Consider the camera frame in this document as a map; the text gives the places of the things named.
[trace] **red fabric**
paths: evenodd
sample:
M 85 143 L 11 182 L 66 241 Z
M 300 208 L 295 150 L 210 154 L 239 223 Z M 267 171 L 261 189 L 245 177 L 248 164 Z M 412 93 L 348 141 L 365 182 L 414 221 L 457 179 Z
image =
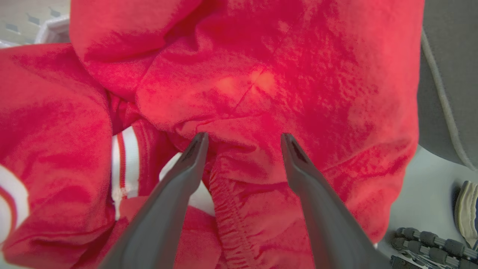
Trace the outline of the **red fabric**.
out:
M 210 134 L 203 181 L 216 221 L 188 210 L 185 227 L 195 226 L 183 230 L 177 268 L 313 267 L 283 132 L 379 241 L 418 141 L 423 4 L 73 0 L 71 44 L 0 51 L 0 164 L 30 203 L 5 259 L 99 263 L 128 222 L 114 220 L 111 138 L 137 120 L 154 126 L 143 137 L 167 144 L 151 175 Z

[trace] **sneaker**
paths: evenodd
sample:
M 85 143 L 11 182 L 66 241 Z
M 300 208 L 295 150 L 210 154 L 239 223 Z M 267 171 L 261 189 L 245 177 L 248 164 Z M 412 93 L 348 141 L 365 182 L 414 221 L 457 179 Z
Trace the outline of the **sneaker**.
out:
M 478 184 L 465 181 L 455 204 L 455 226 L 468 246 L 478 249 Z

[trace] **white tile floor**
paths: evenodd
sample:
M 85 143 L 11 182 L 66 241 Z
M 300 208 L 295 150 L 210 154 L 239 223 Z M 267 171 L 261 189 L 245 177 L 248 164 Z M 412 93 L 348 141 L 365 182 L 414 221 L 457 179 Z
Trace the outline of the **white tile floor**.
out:
M 478 174 L 420 147 L 407 167 L 400 196 L 391 207 L 389 234 L 379 243 L 379 250 L 389 257 L 399 256 L 388 243 L 399 227 L 413 227 L 465 243 L 453 220 L 453 199 L 465 180 L 478 183 Z

